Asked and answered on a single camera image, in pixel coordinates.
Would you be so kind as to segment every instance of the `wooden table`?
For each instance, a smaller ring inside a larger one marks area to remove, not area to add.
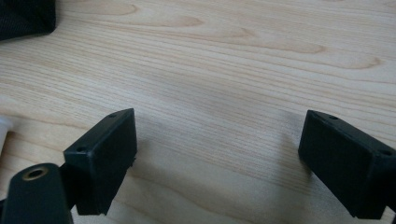
[[[390,0],[60,0],[51,35],[0,43],[19,170],[64,162],[133,107],[138,154],[106,217],[76,223],[390,223],[349,215],[298,159],[307,109],[396,147]]]

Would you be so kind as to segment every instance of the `white object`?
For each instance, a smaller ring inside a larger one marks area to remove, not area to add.
[[[10,119],[0,116],[0,153],[3,150],[3,144],[6,140],[6,135],[9,130],[13,128],[13,124]]]

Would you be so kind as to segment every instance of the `screw hole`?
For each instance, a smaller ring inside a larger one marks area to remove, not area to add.
[[[386,155],[386,156],[391,156],[392,152],[391,151],[387,151],[387,150],[379,150],[380,153]]]
[[[82,152],[82,151],[85,151],[85,149],[87,149],[86,147],[78,147],[77,149],[76,149],[76,151],[77,152]]]
[[[35,168],[33,170],[30,170],[30,171],[26,172],[23,175],[22,179],[25,180],[25,181],[35,180],[35,179],[40,178],[43,175],[46,175],[48,171],[49,170],[46,167],[44,167],[44,166],[37,167],[37,168]]]

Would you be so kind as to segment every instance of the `black object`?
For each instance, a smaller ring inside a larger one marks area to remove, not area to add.
[[[55,0],[0,0],[0,40],[55,30]]]
[[[353,217],[396,209],[396,151],[334,116],[309,110],[299,155]]]
[[[134,110],[105,117],[64,151],[61,168],[43,163],[12,177],[1,223],[71,223],[74,205],[106,214],[136,151]]]

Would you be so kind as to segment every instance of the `light wooden surface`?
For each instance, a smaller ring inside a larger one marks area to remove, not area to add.
[[[297,148],[307,109],[396,147],[395,1],[57,2],[53,34],[0,43],[1,196],[133,107],[134,167],[76,223],[391,222],[351,217]]]

